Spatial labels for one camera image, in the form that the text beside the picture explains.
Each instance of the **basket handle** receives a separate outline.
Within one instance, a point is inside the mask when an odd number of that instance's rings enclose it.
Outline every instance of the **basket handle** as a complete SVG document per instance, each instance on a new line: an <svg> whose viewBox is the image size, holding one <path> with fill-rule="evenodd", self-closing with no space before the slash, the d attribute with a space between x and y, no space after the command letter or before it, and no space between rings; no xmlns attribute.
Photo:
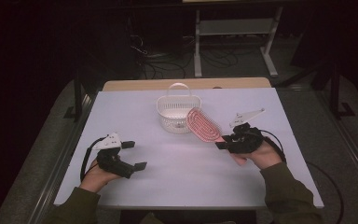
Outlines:
<svg viewBox="0 0 358 224"><path fill-rule="evenodd" d="M173 87L177 87L177 86L181 86L181 87L185 87L188 89L188 92L189 92L189 95L191 96L191 89L184 83L181 83L181 82L176 82L176 83L173 83L168 89L167 89L167 95L170 95L170 90L173 88Z"/></svg>

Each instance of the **table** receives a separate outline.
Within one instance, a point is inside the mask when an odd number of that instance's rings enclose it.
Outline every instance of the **table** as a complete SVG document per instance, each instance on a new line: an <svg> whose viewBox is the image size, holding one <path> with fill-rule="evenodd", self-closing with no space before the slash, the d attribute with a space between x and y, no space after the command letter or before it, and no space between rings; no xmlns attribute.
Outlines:
<svg viewBox="0 0 358 224"><path fill-rule="evenodd" d="M142 161L148 164L130 179L122 178L106 186L100 192L99 205L141 210L265 208L264 180L251 161L240 167L213 143L201 142L193 133L167 133L160 127L156 101L166 94L167 84L177 81L186 83L201 98L202 109L221 126L224 134L232 133L228 124L236 113L265 108L266 112L250 124L274 133L281 140L294 177L312 191L317 207L324 206L277 92L264 78L245 77L107 82L96 98L54 203L65 202L73 187L79 185L86 148L96 139L118 132L122 141L136 143L134 148L120 151L121 159L129 164ZM234 84L234 88L210 89L226 88L229 84ZM95 156L93 151L89 163Z"/></svg>

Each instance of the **black cable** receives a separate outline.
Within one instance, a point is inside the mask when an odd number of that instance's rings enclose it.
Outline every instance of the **black cable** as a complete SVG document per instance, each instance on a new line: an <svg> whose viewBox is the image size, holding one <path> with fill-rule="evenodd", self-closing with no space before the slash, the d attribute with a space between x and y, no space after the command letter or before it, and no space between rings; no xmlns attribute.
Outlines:
<svg viewBox="0 0 358 224"><path fill-rule="evenodd" d="M336 182L333 180L333 178L328 174L326 173L322 168L320 168L319 166L315 165L314 163L312 162L309 162L309 161L305 161L306 164L308 165L311 165L313 166L314 168L316 168L317 170L319 170L322 174L324 174L327 179L329 179L329 181L333 184L334 188L336 189L336 192L338 194L338 198L339 198L339 216L338 216L338 219L336 221L337 224L341 223L342 221L342 218L344 216L344 200L343 200L343 197L342 197L342 193L341 193L341 190L339 189L338 185L336 184Z"/></svg>
<svg viewBox="0 0 358 224"><path fill-rule="evenodd" d="M283 151L283 147L282 147L282 144L281 144L281 141L278 139L277 136L275 136L273 133L270 133L268 131L265 131L265 130L259 130L260 132L264 132L264 133L269 133L271 134L280 144L281 146L281 150ZM341 193L341 190L339 189L338 185L336 184L336 182L333 180L333 178L327 173L325 172L322 168L320 168L319 166L315 165L314 163L310 162L310 161L305 161L306 164L308 165L311 165L313 166L314 168L316 168L317 170L319 170L322 174L324 174L327 179L333 184L334 188L336 189L336 192L338 194L338 198L339 198L339 216L338 216L338 219L336 221L336 224L339 224L341 223L342 221L342 218L344 216L344 200L343 200L343 197L342 197L342 193Z"/></svg>
<svg viewBox="0 0 358 224"><path fill-rule="evenodd" d="M259 131L260 131L260 132L263 132L263 133L269 133L269 134L271 134L271 135L278 141L278 143L279 143L279 145L280 145L280 147L281 147L281 151L284 152L284 151L283 151L282 143L281 143L281 141L279 140L279 138L278 138L277 136L275 136L273 133L270 133L270 132L265 131L265 130L259 130Z"/></svg>
<svg viewBox="0 0 358 224"><path fill-rule="evenodd" d="M84 176L86 176L90 170L92 170L92 168L96 167L98 165L98 162L96 164L94 164L93 166L91 166L88 171L84 174Z"/></svg>
<svg viewBox="0 0 358 224"><path fill-rule="evenodd" d="M81 165L81 170L80 170L80 181L83 181L84 179L84 176L86 175L86 166L87 166L87 162L89 161L89 157L90 157L90 154L91 154L91 151L92 151L92 148L95 146L95 144L97 144L98 142L101 142L102 140L104 140L105 137L102 137L102 138L99 138L97 140L95 140L95 142L93 142L91 144L91 146L89 146L87 148L87 151L86 151L86 155L84 156L84 159L83 159L83 163Z"/></svg>

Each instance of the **finger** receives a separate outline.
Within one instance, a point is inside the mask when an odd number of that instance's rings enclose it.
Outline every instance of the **finger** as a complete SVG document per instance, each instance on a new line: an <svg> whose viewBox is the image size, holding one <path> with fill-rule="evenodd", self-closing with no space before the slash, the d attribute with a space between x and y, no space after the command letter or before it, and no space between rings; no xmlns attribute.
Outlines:
<svg viewBox="0 0 358 224"><path fill-rule="evenodd" d="M235 161L239 166L243 166L243 165L246 163L246 161L247 161L246 158L239 157L239 156L237 156L237 155L234 154L234 153L230 153L229 155L231 156L232 159L234 159L234 161Z"/></svg>

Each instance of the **wrist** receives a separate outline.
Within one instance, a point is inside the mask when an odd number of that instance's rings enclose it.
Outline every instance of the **wrist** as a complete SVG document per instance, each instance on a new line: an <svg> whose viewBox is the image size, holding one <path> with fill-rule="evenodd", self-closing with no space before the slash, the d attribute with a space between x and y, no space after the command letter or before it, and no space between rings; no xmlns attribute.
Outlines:
<svg viewBox="0 0 358 224"><path fill-rule="evenodd" d="M101 181L98 178L88 178L86 176L81 182L79 188L98 193L105 185L107 185L107 182L105 181Z"/></svg>

